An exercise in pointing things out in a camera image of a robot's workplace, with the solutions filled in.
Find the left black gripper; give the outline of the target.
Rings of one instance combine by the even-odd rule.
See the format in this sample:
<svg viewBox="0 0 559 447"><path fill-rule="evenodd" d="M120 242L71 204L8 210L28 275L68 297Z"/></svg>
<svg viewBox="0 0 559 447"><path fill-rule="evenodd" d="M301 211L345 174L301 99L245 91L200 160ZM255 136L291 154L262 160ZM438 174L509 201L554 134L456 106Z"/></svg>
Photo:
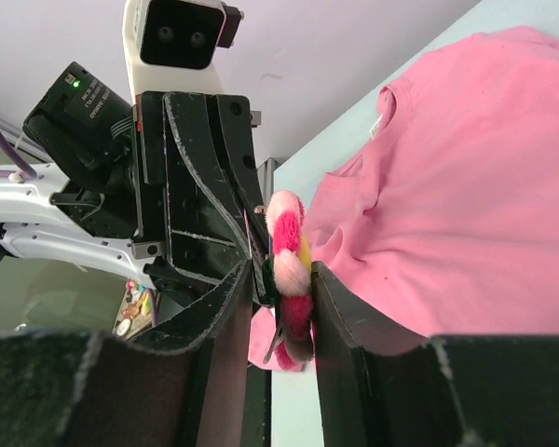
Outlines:
<svg viewBox="0 0 559 447"><path fill-rule="evenodd" d="M189 305L251 254L255 301L272 306L262 270L268 232L255 212L264 200L249 100L148 91L134 110L133 249L149 259L144 273L159 291Z"/></svg>

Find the plush flower brooch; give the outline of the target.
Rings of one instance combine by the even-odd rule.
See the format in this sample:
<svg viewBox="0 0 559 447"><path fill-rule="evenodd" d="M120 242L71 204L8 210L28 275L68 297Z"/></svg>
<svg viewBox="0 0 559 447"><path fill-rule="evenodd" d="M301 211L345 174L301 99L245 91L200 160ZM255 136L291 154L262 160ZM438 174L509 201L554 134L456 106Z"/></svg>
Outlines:
<svg viewBox="0 0 559 447"><path fill-rule="evenodd" d="M282 370L294 371L314 357L312 261L303 230L304 205L295 193L280 190L270 198L265 218L271 247L263 274L276 330L264 361L275 359Z"/></svg>

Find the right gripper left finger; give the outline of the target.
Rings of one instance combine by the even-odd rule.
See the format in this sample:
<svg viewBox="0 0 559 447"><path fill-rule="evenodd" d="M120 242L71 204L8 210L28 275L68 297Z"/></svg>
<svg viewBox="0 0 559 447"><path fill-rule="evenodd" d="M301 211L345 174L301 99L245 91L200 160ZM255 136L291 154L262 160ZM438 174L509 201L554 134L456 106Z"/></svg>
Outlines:
<svg viewBox="0 0 559 447"><path fill-rule="evenodd" d="M237 446L253 265L125 341L107 332L0 333L0 446Z"/></svg>

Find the pink t-shirt garment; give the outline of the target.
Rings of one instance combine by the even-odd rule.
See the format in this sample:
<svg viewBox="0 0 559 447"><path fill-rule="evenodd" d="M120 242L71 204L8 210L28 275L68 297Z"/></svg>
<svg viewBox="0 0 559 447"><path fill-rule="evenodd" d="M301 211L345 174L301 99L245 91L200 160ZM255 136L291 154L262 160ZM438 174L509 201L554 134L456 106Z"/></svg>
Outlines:
<svg viewBox="0 0 559 447"><path fill-rule="evenodd" d="M407 330L559 334L559 40L474 34L385 85L376 137L304 205L311 261ZM275 310L252 321L264 361Z"/></svg>

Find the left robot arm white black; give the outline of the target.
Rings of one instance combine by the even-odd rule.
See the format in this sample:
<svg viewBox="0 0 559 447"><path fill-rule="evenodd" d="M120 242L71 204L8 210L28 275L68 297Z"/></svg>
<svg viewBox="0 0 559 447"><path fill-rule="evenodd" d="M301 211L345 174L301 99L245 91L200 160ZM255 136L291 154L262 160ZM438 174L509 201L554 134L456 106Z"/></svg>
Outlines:
<svg viewBox="0 0 559 447"><path fill-rule="evenodd" d="M0 165L0 261L78 264L188 305L268 253L247 98L146 91L125 102L72 62L24 122L48 151Z"/></svg>

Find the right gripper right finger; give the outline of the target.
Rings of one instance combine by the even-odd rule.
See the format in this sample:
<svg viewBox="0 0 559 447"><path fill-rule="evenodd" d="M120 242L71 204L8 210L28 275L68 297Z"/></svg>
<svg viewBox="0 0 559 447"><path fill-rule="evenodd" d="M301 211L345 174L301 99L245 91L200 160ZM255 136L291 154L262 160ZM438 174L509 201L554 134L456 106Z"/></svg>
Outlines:
<svg viewBox="0 0 559 447"><path fill-rule="evenodd" d="M559 336L425 338L314 264L328 446L559 446Z"/></svg>

